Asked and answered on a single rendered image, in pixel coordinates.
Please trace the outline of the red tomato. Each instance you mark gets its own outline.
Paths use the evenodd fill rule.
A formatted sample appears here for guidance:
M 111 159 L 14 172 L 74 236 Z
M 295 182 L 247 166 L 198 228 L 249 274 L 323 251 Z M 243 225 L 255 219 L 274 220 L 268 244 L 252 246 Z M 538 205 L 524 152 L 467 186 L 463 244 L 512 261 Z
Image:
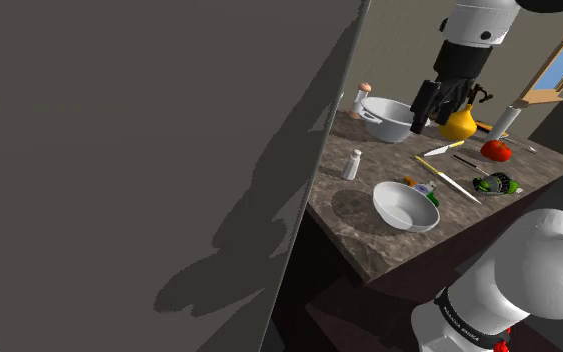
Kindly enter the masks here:
M 512 156 L 511 149 L 501 140 L 487 141 L 480 149 L 480 153 L 496 162 L 505 162 Z

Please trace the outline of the white salt shaker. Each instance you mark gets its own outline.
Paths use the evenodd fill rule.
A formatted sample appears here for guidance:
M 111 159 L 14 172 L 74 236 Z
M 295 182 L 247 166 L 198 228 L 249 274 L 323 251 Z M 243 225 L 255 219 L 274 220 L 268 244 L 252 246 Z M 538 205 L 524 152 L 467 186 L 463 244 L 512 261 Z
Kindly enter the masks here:
M 358 167 L 361 161 L 362 152 L 359 149 L 355 149 L 350 155 L 345 167 L 341 173 L 341 176 L 345 180 L 352 181 L 355 179 Z

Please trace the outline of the yellow spray bottle black nozzle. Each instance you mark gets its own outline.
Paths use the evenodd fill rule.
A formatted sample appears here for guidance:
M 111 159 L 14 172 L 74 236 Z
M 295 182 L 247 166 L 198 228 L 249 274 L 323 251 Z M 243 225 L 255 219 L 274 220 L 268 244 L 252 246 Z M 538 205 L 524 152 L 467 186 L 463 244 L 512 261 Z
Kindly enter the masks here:
M 492 94 L 489 94 L 481 85 L 476 84 L 468 94 L 466 106 L 462 110 L 452 113 L 445 125 L 439 126 L 439 132 L 443 137 L 453 141 L 461 141 L 466 140 L 476 132 L 477 125 L 472 117 L 471 110 L 479 92 L 484 94 L 484 97 L 479 100 L 480 103 L 493 98 Z

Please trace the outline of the green and black gadget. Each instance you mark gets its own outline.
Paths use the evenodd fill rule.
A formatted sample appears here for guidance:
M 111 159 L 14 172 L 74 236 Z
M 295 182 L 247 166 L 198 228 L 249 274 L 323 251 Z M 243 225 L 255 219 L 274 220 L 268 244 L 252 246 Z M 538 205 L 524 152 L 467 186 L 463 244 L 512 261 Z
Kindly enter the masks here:
M 520 185 L 507 173 L 495 172 L 472 180 L 474 189 L 485 195 L 497 196 L 521 193 Z

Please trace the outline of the silver utensil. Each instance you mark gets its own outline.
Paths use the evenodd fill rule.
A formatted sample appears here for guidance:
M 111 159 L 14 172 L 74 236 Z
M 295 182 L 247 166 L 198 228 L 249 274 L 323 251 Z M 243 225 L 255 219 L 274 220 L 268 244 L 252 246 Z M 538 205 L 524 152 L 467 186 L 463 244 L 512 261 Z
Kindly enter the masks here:
M 522 149 L 524 149 L 524 150 L 526 150 L 526 151 L 528 151 L 528 152 L 531 152 L 531 153 L 538 153 L 538 151 L 539 151 L 539 150 L 535 149 L 535 148 L 532 147 L 532 146 L 529 146 L 529 145 L 527 145 L 527 144 L 523 144 L 523 143 L 521 143 L 521 142 L 518 142 L 518 141 L 516 141 L 516 140 L 510 139 L 510 138 L 508 138 L 508 137 L 502 137 L 501 140 L 506 141 L 506 142 L 508 142 L 508 143 L 511 143 L 511 144 L 513 144 L 513 145 L 515 145 L 515 146 L 518 146 L 518 147 L 520 147 L 520 148 L 522 148 Z

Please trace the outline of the white bowl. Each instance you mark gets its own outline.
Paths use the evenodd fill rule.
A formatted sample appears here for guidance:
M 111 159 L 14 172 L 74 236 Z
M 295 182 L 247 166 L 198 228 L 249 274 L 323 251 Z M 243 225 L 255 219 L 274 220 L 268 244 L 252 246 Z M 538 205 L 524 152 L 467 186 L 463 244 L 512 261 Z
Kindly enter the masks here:
M 424 194 L 402 183 L 386 181 L 374 186 L 372 201 L 380 217 L 393 228 L 422 233 L 441 220 L 434 203 Z

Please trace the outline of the orange and black tool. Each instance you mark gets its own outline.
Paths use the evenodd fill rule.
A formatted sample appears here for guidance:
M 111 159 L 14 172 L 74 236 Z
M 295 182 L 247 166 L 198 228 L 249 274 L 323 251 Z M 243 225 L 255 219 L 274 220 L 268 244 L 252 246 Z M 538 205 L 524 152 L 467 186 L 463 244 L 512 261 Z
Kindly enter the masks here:
M 486 134 L 490 134 L 491 130 L 493 129 L 493 127 L 491 125 L 485 124 L 485 123 L 480 122 L 480 121 L 476 121 L 475 124 L 476 124 L 478 129 L 485 132 Z M 498 139 L 506 138 L 508 136 L 509 136 L 509 134 L 507 132 L 503 132 L 498 136 Z

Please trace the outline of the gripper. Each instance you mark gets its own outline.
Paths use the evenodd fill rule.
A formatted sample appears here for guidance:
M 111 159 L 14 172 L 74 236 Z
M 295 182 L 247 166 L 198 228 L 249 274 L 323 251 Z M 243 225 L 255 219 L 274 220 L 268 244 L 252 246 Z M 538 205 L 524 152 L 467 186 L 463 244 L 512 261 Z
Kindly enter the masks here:
M 438 74 L 436 82 L 425 80 L 411 104 L 410 111 L 414 117 L 410 131 L 415 134 L 422 132 L 439 93 L 446 93 L 452 88 L 435 111 L 435 122 L 445 125 L 450 115 L 456 112 L 467 98 L 492 50 L 492 47 L 470 47 L 445 40 L 433 65 Z

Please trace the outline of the white pepper mill wooden top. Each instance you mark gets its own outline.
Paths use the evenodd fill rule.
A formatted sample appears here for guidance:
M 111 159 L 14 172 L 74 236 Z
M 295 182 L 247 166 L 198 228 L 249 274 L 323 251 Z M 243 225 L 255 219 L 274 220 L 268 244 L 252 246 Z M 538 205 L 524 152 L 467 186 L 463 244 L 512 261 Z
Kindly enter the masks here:
M 358 85 L 356 98 L 351 109 L 348 111 L 348 115 L 351 118 L 360 119 L 360 112 L 363 110 L 362 101 L 368 96 L 371 90 L 372 87 L 368 82 L 362 82 Z

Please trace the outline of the thin black-handled utensil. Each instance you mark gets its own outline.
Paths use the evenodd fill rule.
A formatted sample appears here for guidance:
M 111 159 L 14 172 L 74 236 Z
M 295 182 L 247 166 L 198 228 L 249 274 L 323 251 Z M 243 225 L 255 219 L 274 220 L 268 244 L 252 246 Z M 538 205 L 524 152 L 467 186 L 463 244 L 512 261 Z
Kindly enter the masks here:
M 456 160 L 458 160 L 459 162 L 462 162 L 463 164 L 469 166 L 470 168 L 480 172 L 481 174 L 485 175 L 485 176 L 490 176 L 490 173 L 484 171 L 483 169 L 481 169 L 480 167 L 478 167 L 477 165 L 463 159 L 462 157 L 459 157 L 458 155 L 452 155 L 452 157 Z

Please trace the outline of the white cylinder roll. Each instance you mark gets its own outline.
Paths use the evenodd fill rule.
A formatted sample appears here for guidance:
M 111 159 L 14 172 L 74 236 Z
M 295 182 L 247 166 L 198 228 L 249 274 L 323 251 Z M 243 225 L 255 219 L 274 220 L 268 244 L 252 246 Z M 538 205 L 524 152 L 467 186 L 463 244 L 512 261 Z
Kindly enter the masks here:
M 510 125 L 514 122 L 517 116 L 521 113 L 522 109 L 514 106 L 508 106 L 492 126 L 490 132 L 484 138 L 485 142 L 492 140 L 499 140 Z

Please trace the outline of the wooden framed window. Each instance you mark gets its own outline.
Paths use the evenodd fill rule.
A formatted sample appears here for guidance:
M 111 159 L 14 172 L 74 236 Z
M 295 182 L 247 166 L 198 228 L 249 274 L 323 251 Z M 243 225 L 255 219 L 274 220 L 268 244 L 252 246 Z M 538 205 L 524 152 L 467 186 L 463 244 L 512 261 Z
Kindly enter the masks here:
M 563 40 L 513 102 L 516 108 L 563 101 Z

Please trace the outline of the small green bottle orange cap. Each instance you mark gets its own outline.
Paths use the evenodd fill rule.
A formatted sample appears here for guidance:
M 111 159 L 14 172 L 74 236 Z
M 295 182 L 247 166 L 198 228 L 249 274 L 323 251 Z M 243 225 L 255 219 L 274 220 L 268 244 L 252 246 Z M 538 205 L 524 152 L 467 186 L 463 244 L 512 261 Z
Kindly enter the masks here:
M 403 178 L 403 183 L 406 184 L 407 186 L 415 189 L 416 191 L 422 193 L 436 207 L 438 207 L 440 205 L 440 202 L 437 200 L 437 198 L 434 195 L 434 192 L 436 190 L 436 183 L 434 181 L 428 181 L 426 183 L 419 183 L 416 180 L 414 180 L 413 178 L 411 178 L 409 176 L 405 176 Z

